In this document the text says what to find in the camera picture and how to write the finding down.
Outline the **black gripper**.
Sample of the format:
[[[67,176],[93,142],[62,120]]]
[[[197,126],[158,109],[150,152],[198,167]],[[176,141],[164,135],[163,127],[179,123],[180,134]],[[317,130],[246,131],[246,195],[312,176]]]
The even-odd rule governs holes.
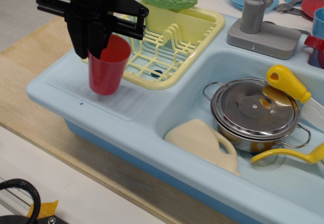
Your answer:
[[[66,19],[76,54],[85,59],[90,52],[100,59],[112,32],[143,39],[149,9],[135,0],[36,0],[37,9],[58,16],[68,11],[79,19]],[[103,19],[92,22],[92,19]]]

